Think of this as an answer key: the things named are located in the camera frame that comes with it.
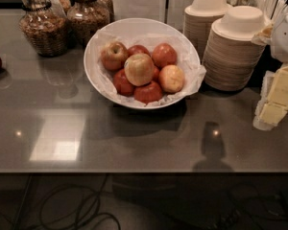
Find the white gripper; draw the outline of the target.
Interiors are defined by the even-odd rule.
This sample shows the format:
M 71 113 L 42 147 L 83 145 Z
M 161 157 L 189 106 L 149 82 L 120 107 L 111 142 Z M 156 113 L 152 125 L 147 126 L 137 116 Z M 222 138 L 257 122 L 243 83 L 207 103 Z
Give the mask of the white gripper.
M 254 35 L 252 43 L 269 45 L 273 58 L 288 63 L 288 5 L 278 13 L 273 23 Z M 287 113 L 288 64 L 275 73 L 271 71 L 265 73 L 252 125 L 259 130 L 270 131 Z

